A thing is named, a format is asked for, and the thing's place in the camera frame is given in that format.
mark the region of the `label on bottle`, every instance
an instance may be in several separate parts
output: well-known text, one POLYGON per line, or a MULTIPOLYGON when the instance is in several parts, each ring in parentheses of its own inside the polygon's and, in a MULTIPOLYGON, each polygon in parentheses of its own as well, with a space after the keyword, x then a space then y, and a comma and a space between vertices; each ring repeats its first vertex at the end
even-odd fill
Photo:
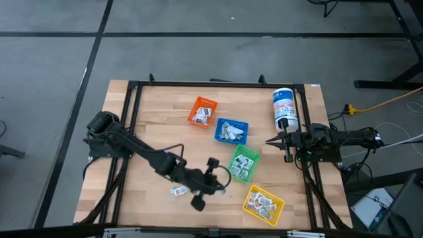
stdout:
POLYGON ((282 116, 295 116, 293 93, 291 91, 279 91, 274 93, 273 109, 275 112, 275 120, 282 116))

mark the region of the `orange basket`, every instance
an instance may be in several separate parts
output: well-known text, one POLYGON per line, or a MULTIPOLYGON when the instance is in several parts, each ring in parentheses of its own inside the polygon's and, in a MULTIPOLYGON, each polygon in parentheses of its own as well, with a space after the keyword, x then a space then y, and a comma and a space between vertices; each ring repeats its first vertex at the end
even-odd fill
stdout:
POLYGON ((214 112, 216 111, 216 108, 217 108, 217 102, 210 99, 206 99, 204 97, 198 97, 196 103, 192 107, 190 115, 188 116, 188 121, 199 127, 208 128, 210 126, 210 122, 212 121, 214 112), (192 117, 197 114, 197 109, 199 109, 200 107, 211 108, 211 116, 207 118, 207 126, 192 121, 192 117))

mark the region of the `plastic basket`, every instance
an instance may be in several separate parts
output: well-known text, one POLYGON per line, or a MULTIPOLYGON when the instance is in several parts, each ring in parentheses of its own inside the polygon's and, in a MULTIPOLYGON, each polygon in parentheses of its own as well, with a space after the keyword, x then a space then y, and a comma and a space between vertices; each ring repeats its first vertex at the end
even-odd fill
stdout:
POLYGON ((212 121, 214 112, 216 111, 216 108, 217 108, 217 102, 210 99, 206 99, 204 97, 198 97, 196 100, 196 103, 192 107, 190 115, 188 116, 188 121, 199 127, 208 128, 210 126, 210 122, 212 121), (195 114, 197 114, 197 109, 199 109, 200 107, 211 108, 211 116, 207 118, 207 126, 192 121, 192 117, 195 116, 195 114))
POLYGON ((238 157, 238 155, 244 155, 245 157, 252 159, 254 163, 251 165, 251 168, 249 169, 249 175, 246 179, 240 179, 236 177, 235 175, 232 175, 233 177, 245 182, 249 183, 252 175, 254 174, 254 171, 256 169, 256 166, 258 164, 258 160, 260 159, 260 154, 253 151, 252 149, 249 149, 243 145, 238 145, 237 149, 235 150, 232 159, 229 162, 228 169, 231 169, 233 162, 235 161, 235 158, 238 157))
POLYGON ((282 199, 278 198, 277 196, 269 193, 268 191, 266 191, 266 190, 264 190, 264 189, 262 189, 262 188, 260 188, 256 185, 252 185, 251 188, 250 188, 250 192, 247 194, 247 197, 245 198, 245 202, 243 204, 243 209, 245 211, 247 211, 248 213, 252 214, 253 216, 265 221, 266 223, 269 223, 270 225, 276 226, 278 224, 280 214, 282 213, 284 205, 285 205, 285 201, 283 201, 282 199), (259 192, 259 193, 265 195, 265 197, 272 199, 273 204, 276 204, 278 206, 276 211, 269 212, 269 214, 272 216, 272 219, 270 219, 270 220, 264 219, 260 215, 258 215, 255 210, 247 208, 247 200, 249 199, 251 192, 259 192))
POLYGON ((216 133, 214 134, 214 138, 222 142, 245 145, 247 143, 248 132, 249 132, 249 124, 246 122, 240 122, 240 121, 230 120, 226 118, 219 118, 217 120, 216 133), (243 137, 241 139, 225 139, 225 138, 221 139, 219 137, 219 134, 222 131, 222 126, 225 122, 229 123, 231 126, 235 128, 243 130, 244 131, 243 137))

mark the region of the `blue basket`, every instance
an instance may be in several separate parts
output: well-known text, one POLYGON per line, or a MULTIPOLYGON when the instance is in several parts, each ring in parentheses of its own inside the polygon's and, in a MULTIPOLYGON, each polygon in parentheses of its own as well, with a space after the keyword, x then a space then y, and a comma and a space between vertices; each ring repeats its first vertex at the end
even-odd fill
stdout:
POLYGON ((249 132, 249 124, 246 122, 240 122, 240 121, 230 120, 226 118, 219 118, 219 120, 217 120, 216 133, 214 134, 214 138, 222 142, 245 145, 247 143, 248 132, 249 132), (225 139, 225 138, 220 139, 219 134, 220 134, 220 131, 222 131, 222 126, 225 122, 229 123, 231 126, 235 128, 243 130, 244 131, 243 137, 241 139, 225 139))

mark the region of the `yellow basket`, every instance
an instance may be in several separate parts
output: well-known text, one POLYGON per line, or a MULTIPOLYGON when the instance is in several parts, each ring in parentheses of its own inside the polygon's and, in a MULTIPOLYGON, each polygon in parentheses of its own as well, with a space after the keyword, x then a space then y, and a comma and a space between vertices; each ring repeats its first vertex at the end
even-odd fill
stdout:
POLYGON ((269 223, 270 225, 276 226, 278 224, 279 218, 280 218, 280 214, 282 213, 282 209, 284 208, 285 205, 285 201, 283 201, 282 199, 278 198, 277 196, 267 192, 266 190, 256 186, 256 185, 252 185, 250 188, 250 192, 247 194, 247 197, 245 198, 245 202, 243 205, 243 209, 249 213, 251 213, 252 215, 256 216, 257 218, 260 218, 261 220, 269 223), (250 197, 251 192, 259 192, 263 195, 265 195, 267 198, 272 199, 273 204, 276 204, 278 206, 278 209, 276 211, 271 211, 269 214, 272 216, 272 219, 270 220, 266 220, 264 218, 262 218, 260 215, 258 215, 256 213, 256 211, 247 208, 247 200, 250 197))

